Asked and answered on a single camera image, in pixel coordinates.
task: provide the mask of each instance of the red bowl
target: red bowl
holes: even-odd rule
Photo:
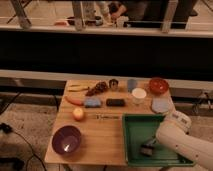
[[[149,81],[149,89],[153,94],[161,95],[169,89],[169,84],[166,80],[154,77]]]
[[[64,126],[56,131],[52,140],[53,150],[60,155],[72,154],[81,143],[81,132],[74,126]]]

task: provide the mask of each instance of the blue sponge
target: blue sponge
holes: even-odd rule
[[[84,101],[84,107],[86,108],[101,107],[101,100],[97,97],[86,98],[86,100]]]

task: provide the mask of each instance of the orange bowl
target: orange bowl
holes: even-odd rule
[[[153,94],[161,95],[168,91],[169,84],[163,78],[154,77],[149,81],[149,89]]]

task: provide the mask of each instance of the wooden board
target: wooden board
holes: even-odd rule
[[[80,148],[69,157],[62,157],[56,154],[52,149],[52,136],[47,148],[45,161],[48,163],[74,163],[74,164],[95,164],[95,165],[126,165],[122,114],[153,114],[150,106],[152,98],[155,97],[150,93],[148,81],[141,81],[137,87],[144,88],[147,91],[147,97],[140,105],[132,102],[132,96],[127,92],[126,81],[119,81],[119,91],[112,92],[108,90],[105,93],[97,95],[103,105],[101,108],[84,108],[86,119],[76,122],[72,118],[72,111],[76,107],[65,100],[65,96],[74,99],[85,99],[87,91],[69,92],[70,85],[88,85],[93,87],[98,83],[97,80],[70,80],[67,81],[64,95],[62,97],[59,112],[57,114],[52,135],[65,125],[74,125],[82,133],[82,143]],[[166,92],[163,97],[169,98],[170,93]],[[124,98],[125,107],[107,107],[105,101],[107,98]]]

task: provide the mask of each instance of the small white cup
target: small white cup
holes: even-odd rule
[[[139,105],[144,101],[146,97],[146,91],[142,88],[135,88],[132,90],[132,96],[133,96],[133,103]]]

